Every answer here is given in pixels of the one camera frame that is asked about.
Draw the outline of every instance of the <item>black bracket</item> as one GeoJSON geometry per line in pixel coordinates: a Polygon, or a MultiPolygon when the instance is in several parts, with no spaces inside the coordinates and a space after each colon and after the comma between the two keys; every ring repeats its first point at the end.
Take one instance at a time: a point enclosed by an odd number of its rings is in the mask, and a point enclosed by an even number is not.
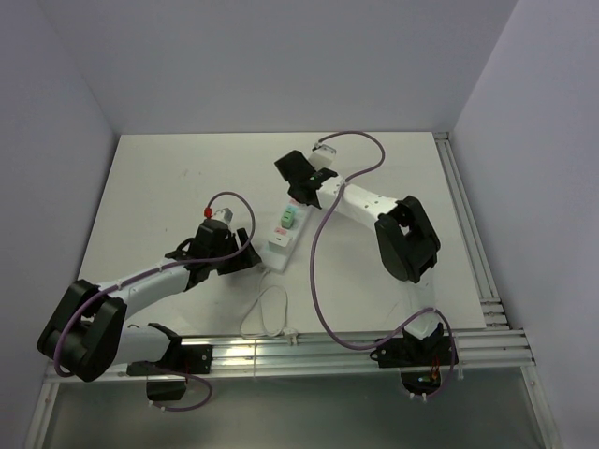
{"type": "Polygon", "coordinates": [[[430,367],[434,363],[451,363],[451,340],[443,335],[441,323],[426,339],[419,340],[403,331],[403,337],[391,339],[371,352],[371,360],[378,368],[430,367]]]}
{"type": "Polygon", "coordinates": [[[429,395],[441,386],[438,367],[451,364],[451,352],[451,340],[444,336],[440,323],[424,340],[403,331],[403,338],[391,339],[372,351],[371,360],[378,363],[378,368],[423,368],[421,372],[401,372],[402,383],[410,393],[429,395]]]}
{"type": "Polygon", "coordinates": [[[135,362],[127,366],[127,375],[132,377],[154,376],[164,374],[162,369],[169,369],[184,374],[210,374],[212,365],[211,344],[186,344],[181,346],[177,354],[168,362],[159,360],[155,363],[135,362]]]}

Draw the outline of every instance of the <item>white cable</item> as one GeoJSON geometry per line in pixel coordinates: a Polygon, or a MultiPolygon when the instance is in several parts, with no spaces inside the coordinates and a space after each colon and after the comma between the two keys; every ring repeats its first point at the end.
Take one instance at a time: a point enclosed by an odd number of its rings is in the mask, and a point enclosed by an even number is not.
{"type": "Polygon", "coordinates": [[[256,296],[256,299],[252,303],[252,307],[250,307],[250,309],[245,313],[245,315],[243,315],[243,318],[241,319],[240,335],[245,339],[248,339],[248,340],[263,339],[263,338],[272,339],[274,337],[280,336],[285,331],[285,328],[287,326],[287,307],[289,305],[289,297],[287,295],[287,291],[285,290],[285,288],[282,285],[270,285],[270,286],[266,287],[264,290],[262,290],[262,281],[264,281],[264,278],[266,278],[266,276],[269,273],[270,273],[270,271],[265,270],[262,273],[262,275],[260,276],[260,280],[258,281],[258,294],[256,296]],[[264,296],[264,294],[266,292],[268,292],[272,288],[278,288],[283,291],[283,293],[285,295],[284,296],[285,308],[283,310],[283,322],[281,323],[281,327],[272,332],[269,332],[269,330],[266,329],[266,325],[264,324],[264,310],[262,309],[262,297],[264,296]],[[243,325],[245,324],[245,321],[247,320],[248,316],[250,316],[250,314],[252,313],[252,311],[254,310],[256,305],[260,309],[260,313],[258,316],[260,318],[260,326],[262,328],[262,333],[246,334],[243,332],[243,325]]]}

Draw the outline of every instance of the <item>white arm segment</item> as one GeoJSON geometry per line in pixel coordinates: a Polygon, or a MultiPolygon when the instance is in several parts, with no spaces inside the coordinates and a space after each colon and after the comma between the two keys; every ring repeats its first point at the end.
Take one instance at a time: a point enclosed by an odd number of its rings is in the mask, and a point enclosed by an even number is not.
{"type": "MultiPolygon", "coordinates": [[[[160,261],[159,265],[164,266],[170,262],[174,261],[172,259],[163,259],[160,261]]],[[[184,292],[188,281],[189,271],[184,266],[179,266],[164,269],[144,280],[123,287],[121,290],[117,290],[109,296],[119,297],[124,301],[127,305],[127,312],[124,319],[128,320],[138,311],[154,304],[163,297],[169,297],[170,295],[184,292]]],[[[101,290],[114,284],[115,281],[103,282],[99,284],[99,287],[101,290]]]]}
{"type": "MultiPolygon", "coordinates": [[[[318,203],[320,203],[322,209],[330,209],[344,182],[345,179],[342,176],[330,178],[323,182],[320,189],[316,191],[318,203]]],[[[362,223],[374,231],[374,223],[378,220],[378,216],[381,213],[392,211],[397,206],[396,201],[397,199],[373,194],[354,184],[347,184],[343,192],[343,198],[335,211],[358,223],[362,223]]]]}
{"type": "MultiPolygon", "coordinates": [[[[323,182],[316,192],[322,209],[330,209],[344,182],[345,179],[341,176],[323,182]]],[[[335,212],[365,225],[374,232],[374,223],[378,220],[378,216],[381,213],[392,211],[397,206],[396,202],[395,198],[373,194],[356,185],[347,184],[343,191],[343,198],[335,208],[335,212]]],[[[408,289],[410,315],[426,307],[436,307],[432,272],[432,269],[428,269],[421,276],[419,283],[404,283],[408,289]]],[[[435,313],[427,313],[417,317],[405,327],[405,330],[419,340],[423,340],[437,328],[439,323],[439,317],[435,313]]]]}
{"type": "Polygon", "coordinates": [[[167,334],[154,327],[123,329],[119,350],[112,365],[139,361],[157,362],[165,354],[169,345],[167,334]]]}

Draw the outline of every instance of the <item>purple cable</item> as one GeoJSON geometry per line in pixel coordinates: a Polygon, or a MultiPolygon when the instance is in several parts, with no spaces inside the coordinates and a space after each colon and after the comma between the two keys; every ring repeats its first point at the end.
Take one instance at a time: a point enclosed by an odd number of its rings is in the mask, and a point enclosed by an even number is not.
{"type": "MultiPolygon", "coordinates": [[[[364,133],[362,131],[342,131],[339,133],[334,133],[334,134],[330,134],[328,136],[324,136],[323,138],[320,138],[318,140],[318,142],[322,143],[325,140],[329,140],[330,138],[336,138],[338,136],[344,136],[344,135],[358,135],[358,136],[363,136],[365,138],[368,138],[369,140],[374,142],[376,144],[376,146],[378,147],[378,149],[381,151],[381,159],[377,164],[374,164],[372,167],[364,168],[363,170],[357,171],[356,173],[352,173],[345,179],[345,183],[342,184],[339,189],[339,194],[337,194],[337,197],[333,201],[333,204],[330,206],[329,210],[327,210],[327,213],[325,213],[325,216],[323,217],[322,221],[318,225],[318,228],[316,229],[316,232],[314,234],[314,240],[312,241],[312,248],[310,250],[310,290],[312,292],[312,301],[314,303],[316,315],[318,316],[318,321],[320,321],[320,324],[322,325],[322,327],[325,328],[325,330],[327,331],[329,336],[335,342],[341,344],[342,347],[351,349],[354,351],[368,351],[371,349],[376,349],[380,345],[385,344],[386,342],[391,340],[397,334],[402,332],[403,329],[407,325],[409,325],[414,320],[416,320],[418,316],[424,315],[425,313],[434,312],[437,315],[439,315],[441,317],[441,319],[443,320],[443,322],[445,323],[446,328],[447,328],[447,334],[451,341],[451,364],[449,365],[449,373],[447,375],[448,376],[447,379],[449,379],[451,377],[451,375],[453,374],[453,370],[454,370],[454,367],[456,364],[456,345],[454,342],[453,332],[451,331],[451,326],[449,325],[449,322],[447,321],[447,319],[445,318],[445,316],[442,313],[440,313],[433,307],[428,307],[426,309],[422,309],[421,311],[416,312],[415,314],[410,316],[399,327],[397,327],[395,330],[393,330],[391,333],[389,333],[383,339],[376,341],[374,343],[365,344],[365,345],[357,345],[354,343],[350,343],[348,341],[344,341],[341,338],[339,338],[337,336],[337,334],[335,334],[335,332],[330,328],[329,324],[325,320],[325,316],[323,315],[322,310],[320,309],[320,304],[318,303],[318,294],[316,293],[316,279],[315,279],[315,277],[316,277],[316,267],[315,267],[316,245],[318,244],[320,235],[322,234],[322,231],[325,228],[325,225],[327,224],[327,221],[329,220],[330,216],[333,214],[333,212],[335,211],[335,208],[339,205],[341,199],[343,198],[343,192],[345,191],[345,185],[348,182],[350,182],[351,180],[357,178],[358,176],[364,175],[366,173],[370,173],[371,171],[375,171],[377,168],[379,168],[381,165],[383,165],[383,163],[385,162],[385,157],[386,157],[385,148],[383,147],[383,144],[381,142],[379,142],[378,139],[371,136],[370,134],[364,133]]],[[[437,394],[439,394],[441,391],[443,391],[446,388],[446,384],[447,384],[447,380],[445,380],[434,393],[431,393],[429,395],[429,398],[432,398],[432,397],[436,396],[437,394]]]]}
{"type": "MultiPolygon", "coordinates": [[[[206,259],[192,259],[192,260],[182,260],[182,261],[171,262],[169,264],[165,264],[161,268],[159,268],[159,267],[151,268],[151,269],[141,272],[140,274],[132,276],[131,278],[125,279],[124,281],[121,282],[120,286],[119,286],[119,284],[114,284],[110,287],[105,288],[104,290],[97,292],[95,295],[93,295],[87,301],[85,301],[75,311],[75,313],[73,313],[73,316],[71,316],[71,318],[66,323],[65,329],[60,334],[60,338],[58,339],[58,342],[56,343],[56,348],[54,349],[54,356],[53,356],[53,361],[54,361],[53,365],[54,365],[54,370],[56,371],[56,374],[58,374],[60,377],[70,377],[73,375],[73,373],[71,373],[71,372],[64,371],[60,366],[60,359],[61,359],[61,354],[63,351],[63,346],[65,345],[66,336],[71,331],[73,326],[80,320],[80,318],[83,316],[83,313],[87,310],[87,308],[89,308],[92,304],[94,304],[96,301],[98,301],[104,295],[108,295],[110,293],[113,293],[113,292],[119,290],[122,287],[127,287],[128,285],[130,285],[132,283],[141,281],[142,279],[145,279],[149,276],[156,274],[157,272],[159,272],[162,269],[174,268],[174,267],[177,267],[180,265],[224,262],[225,260],[231,259],[231,258],[241,254],[243,251],[245,251],[245,249],[250,245],[250,242],[252,241],[252,238],[254,237],[254,233],[256,232],[256,217],[254,216],[254,211],[252,210],[250,203],[248,203],[247,200],[243,196],[236,194],[235,192],[221,192],[219,194],[216,194],[215,196],[213,196],[210,199],[210,201],[208,201],[207,207],[209,208],[212,205],[212,203],[214,202],[214,200],[220,196],[235,196],[236,198],[239,199],[239,201],[241,201],[243,203],[243,205],[247,208],[248,212],[250,213],[250,218],[252,221],[252,231],[250,232],[250,235],[248,236],[248,240],[245,243],[243,243],[243,245],[239,248],[239,250],[237,250],[235,253],[231,253],[229,255],[223,255],[221,257],[213,257],[213,258],[206,258],[206,259]]],[[[193,378],[196,380],[200,379],[197,376],[193,376],[193,378]]],[[[208,381],[206,381],[204,379],[200,380],[200,382],[202,382],[203,384],[208,384],[208,381]]],[[[212,394],[212,387],[210,386],[209,388],[210,388],[210,392],[209,392],[208,398],[210,398],[210,395],[212,394]]]]}

